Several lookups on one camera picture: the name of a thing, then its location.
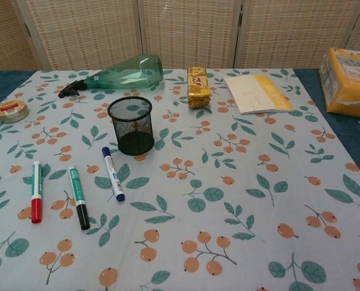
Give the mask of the blue marker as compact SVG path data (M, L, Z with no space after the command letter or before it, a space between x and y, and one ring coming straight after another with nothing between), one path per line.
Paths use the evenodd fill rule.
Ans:
M123 192L123 189L121 188L121 183L118 179L117 172L115 170L114 163L110 154L110 150L108 147L103 147L101 151L107 167L107 172L114 191L115 198L118 202L123 202L125 200L125 194Z

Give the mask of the green marker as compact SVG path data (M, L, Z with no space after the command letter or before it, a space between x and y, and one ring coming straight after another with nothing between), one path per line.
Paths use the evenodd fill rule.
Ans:
M75 198L75 207L80 223L81 230L90 228L89 215L87 213L86 200L84 197L83 187L80 180L78 169L75 166L68 168L70 183Z

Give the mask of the red marker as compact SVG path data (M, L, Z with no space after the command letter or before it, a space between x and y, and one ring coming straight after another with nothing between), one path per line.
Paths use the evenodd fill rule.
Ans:
M32 166L31 220L33 224L42 221L42 165L35 161Z

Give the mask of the black mesh pen cup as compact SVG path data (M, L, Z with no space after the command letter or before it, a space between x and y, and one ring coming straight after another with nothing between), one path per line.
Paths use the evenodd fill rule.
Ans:
M151 102L141 96L123 97L110 103L107 113L120 152L137 156L150 151L155 143L151 111Z

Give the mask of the floral leaf-print tablecloth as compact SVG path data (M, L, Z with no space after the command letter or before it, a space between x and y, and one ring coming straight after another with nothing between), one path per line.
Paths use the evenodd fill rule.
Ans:
M156 89L65 99L62 88L87 72L39 71L12 91L7 100L24 101L29 115L0 122L0 291L360 291L359 167L292 69L259 70L291 113L241 115L225 78L248 74L211 70L211 102L195 110L185 70L166 70ZM128 96L152 104L155 143L137 156L119 151L107 113Z

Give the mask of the gold foil snack package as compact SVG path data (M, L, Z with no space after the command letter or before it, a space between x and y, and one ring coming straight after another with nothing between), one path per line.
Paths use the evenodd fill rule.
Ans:
M211 99L206 68L193 66L187 69L187 98L190 109L204 108Z

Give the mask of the green plastic spray bottle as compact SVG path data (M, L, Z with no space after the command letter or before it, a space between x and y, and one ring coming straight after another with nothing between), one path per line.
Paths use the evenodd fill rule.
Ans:
M157 55L137 55L103 69L63 88L59 98L78 96L89 89L145 89L156 87L163 80L163 67Z

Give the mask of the white yellow notebook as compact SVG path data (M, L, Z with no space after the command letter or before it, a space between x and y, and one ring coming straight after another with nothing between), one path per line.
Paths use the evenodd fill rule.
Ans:
M225 82L242 115L294 110L289 100L265 75L229 76Z

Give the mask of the woven bamboo folding screen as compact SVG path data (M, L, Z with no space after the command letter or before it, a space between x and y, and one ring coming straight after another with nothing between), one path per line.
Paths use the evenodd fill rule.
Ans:
M360 51L360 0L0 0L0 70L317 68Z

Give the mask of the round tape roll red label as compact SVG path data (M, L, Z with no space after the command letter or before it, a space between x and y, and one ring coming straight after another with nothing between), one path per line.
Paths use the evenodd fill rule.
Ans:
M18 122L29 115L27 104L19 99L0 103L0 122L10 124Z

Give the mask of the yellow cat-print tissue pack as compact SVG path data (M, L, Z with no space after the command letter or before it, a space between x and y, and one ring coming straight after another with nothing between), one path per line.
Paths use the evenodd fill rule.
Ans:
M360 51L330 48L319 77L326 111L360 118Z

